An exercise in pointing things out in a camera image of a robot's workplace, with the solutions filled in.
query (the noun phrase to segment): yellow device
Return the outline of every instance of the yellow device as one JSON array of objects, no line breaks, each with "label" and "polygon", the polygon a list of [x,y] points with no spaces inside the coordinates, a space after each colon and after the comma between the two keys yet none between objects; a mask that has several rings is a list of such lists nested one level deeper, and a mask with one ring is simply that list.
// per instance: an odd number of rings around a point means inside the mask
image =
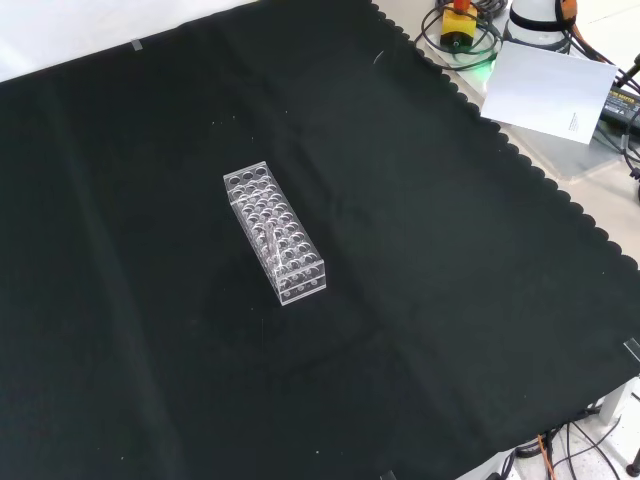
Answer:
[{"label": "yellow device", "polygon": [[[476,34],[476,18],[478,11],[470,0],[455,0],[447,5],[454,10],[445,9],[442,14],[442,35],[440,45],[452,49],[468,49],[473,45]],[[456,12],[464,12],[474,18]]]}]

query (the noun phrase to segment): clear plastic tray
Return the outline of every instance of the clear plastic tray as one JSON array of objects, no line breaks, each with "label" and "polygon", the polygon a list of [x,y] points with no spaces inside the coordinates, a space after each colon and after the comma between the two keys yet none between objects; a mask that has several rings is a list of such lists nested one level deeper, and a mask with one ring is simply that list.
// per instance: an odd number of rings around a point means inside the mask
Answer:
[{"label": "clear plastic tray", "polygon": [[224,177],[229,203],[282,305],[326,288],[324,260],[265,162]]}]

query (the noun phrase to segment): black fabric tablecloth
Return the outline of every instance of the black fabric tablecloth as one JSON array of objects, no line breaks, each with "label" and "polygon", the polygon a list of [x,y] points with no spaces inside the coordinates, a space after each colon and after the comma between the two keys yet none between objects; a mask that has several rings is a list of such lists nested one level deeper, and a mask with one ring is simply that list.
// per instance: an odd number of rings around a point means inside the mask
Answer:
[{"label": "black fabric tablecloth", "polygon": [[[635,262],[367,1],[142,44],[0,85],[0,477],[452,479],[637,372]],[[284,308],[263,160],[328,271]]]}]

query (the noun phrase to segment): white paper sheet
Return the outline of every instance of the white paper sheet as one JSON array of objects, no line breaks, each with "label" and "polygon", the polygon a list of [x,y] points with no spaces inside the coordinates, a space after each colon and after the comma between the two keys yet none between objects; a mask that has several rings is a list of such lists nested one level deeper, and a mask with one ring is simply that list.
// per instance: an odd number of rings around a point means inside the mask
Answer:
[{"label": "white paper sheet", "polygon": [[588,144],[616,67],[505,42],[482,116]]}]

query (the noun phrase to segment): white device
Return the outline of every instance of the white device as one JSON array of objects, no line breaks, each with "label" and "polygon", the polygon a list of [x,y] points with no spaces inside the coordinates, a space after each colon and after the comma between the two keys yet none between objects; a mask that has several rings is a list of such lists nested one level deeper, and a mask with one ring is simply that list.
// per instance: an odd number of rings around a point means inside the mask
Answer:
[{"label": "white device", "polygon": [[[554,23],[556,17],[556,0],[513,0],[511,11],[530,22]],[[517,25],[510,16],[505,28],[505,35],[510,40],[548,50],[561,51],[568,46],[568,41],[559,31],[539,31]]]}]

